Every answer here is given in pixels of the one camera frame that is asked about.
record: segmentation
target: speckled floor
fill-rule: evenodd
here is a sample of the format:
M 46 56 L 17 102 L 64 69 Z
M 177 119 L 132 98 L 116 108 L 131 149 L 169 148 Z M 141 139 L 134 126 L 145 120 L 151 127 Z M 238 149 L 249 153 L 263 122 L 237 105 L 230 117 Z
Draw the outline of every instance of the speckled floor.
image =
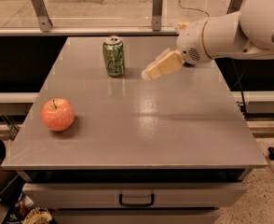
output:
M 264 129 L 264 134 L 269 135 L 267 129 Z M 215 224 L 274 224 L 274 161 L 268 158 L 267 151 L 269 147 L 274 147 L 274 137 L 259 137 L 256 140 L 268 166 L 255 169 L 247 176 L 244 180 L 248 188 L 247 193 L 232 206 L 220 208 L 221 216 Z

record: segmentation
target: soda can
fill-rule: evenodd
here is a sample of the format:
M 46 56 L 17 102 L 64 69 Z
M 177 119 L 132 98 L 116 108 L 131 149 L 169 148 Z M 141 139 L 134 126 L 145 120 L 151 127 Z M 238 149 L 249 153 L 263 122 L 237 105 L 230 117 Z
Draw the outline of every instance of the soda can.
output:
M 124 45 L 118 36 L 111 35 L 106 38 L 103 43 L 103 58 L 110 77 L 120 77 L 125 74 Z

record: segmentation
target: apple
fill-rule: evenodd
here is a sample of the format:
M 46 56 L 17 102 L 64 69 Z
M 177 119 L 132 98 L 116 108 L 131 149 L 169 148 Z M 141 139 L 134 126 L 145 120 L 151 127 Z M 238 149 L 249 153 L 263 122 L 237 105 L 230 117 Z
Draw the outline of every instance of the apple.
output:
M 75 111 L 69 101 L 63 98 L 51 99 L 43 105 L 41 119 L 50 130 L 60 132 L 73 124 Z

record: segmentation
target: can lid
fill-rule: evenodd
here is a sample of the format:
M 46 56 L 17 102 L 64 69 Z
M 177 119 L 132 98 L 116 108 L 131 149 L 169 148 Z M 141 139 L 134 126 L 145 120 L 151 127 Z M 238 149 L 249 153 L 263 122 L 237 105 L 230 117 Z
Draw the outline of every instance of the can lid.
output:
M 111 35 L 107 37 L 105 41 L 105 43 L 108 45 L 115 45 L 115 44 L 118 44 L 119 42 L 120 42 L 120 39 L 117 35 Z

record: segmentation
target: floor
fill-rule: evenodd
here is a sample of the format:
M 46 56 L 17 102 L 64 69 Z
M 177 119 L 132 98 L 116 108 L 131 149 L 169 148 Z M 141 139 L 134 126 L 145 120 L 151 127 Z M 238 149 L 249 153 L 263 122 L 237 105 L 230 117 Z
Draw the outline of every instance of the floor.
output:
M 181 8 L 179 1 L 188 9 Z M 224 15 L 229 1 L 167 0 L 163 24 L 172 26 L 178 21 L 195 21 L 206 16 L 202 10 L 210 16 Z M 143 27 L 150 24 L 151 0 L 47 0 L 46 5 L 49 16 L 58 27 L 118 26 L 120 23 Z M 37 27 L 30 1 L 0 0 L 0 27 Z M 268 158 L 267 151 L 274 147 L 274 120 L 248 120 L 247 123 L 268 166 L 250 173 L 244 181 L 247 193 L 234 205 L 221 208 L 222 215 L 215 224 L 274 224 L 274 161 Z M 6 139 L 7 136 L 6 125 L 0 125 L 0 137 Z

